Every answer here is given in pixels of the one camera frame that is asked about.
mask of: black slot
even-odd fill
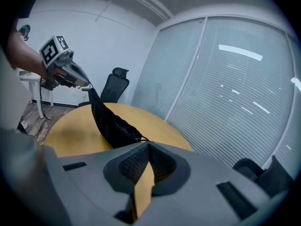
[[[216,185],[241,220],[256,212],[256,208],[230,183]]]
[[[81,162],[77,162],[77,163],[73,163],[73,164],[69,164],[69,165],[64,165],[63,168],[65,171],[70,171],[70,170],[84,167],[86,165],[87,164],[85,162],[81,161]]]

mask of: person's hand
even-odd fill
[[[62,75],[62,76],[67,76],[67,73],[64,71],[64,70],[62,70],[61,68],[59,68],[59,67],[54,67],[54,69],[53,69],[53,75],[55,75],[55,74],[60,74],[60,75]]]

